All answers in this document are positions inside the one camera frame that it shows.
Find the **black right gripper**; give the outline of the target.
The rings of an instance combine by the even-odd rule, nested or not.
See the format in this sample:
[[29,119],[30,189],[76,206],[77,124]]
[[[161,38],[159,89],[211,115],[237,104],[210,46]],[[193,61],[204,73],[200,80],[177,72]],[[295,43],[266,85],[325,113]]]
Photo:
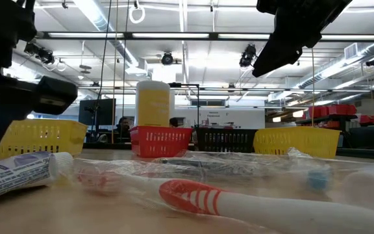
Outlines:
[[253,64],[260,77],[301,56],[302,47],[313,47],[322,30],[348,7],[351,0],[258,0],[256,9],[274,16],[274,31]]

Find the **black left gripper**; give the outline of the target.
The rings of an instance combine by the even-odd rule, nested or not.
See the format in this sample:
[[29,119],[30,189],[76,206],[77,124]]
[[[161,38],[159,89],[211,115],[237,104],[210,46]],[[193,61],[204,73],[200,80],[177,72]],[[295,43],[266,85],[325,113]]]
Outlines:
[[57,115],[77,98],[77,86],[67,81],[44,76],[36,84],[3,75],[3,69],[12,65],[18,42],[37,36],[34,17],[34,1],[0,0],[0,141],[10,124],[22,117],[19,106]]

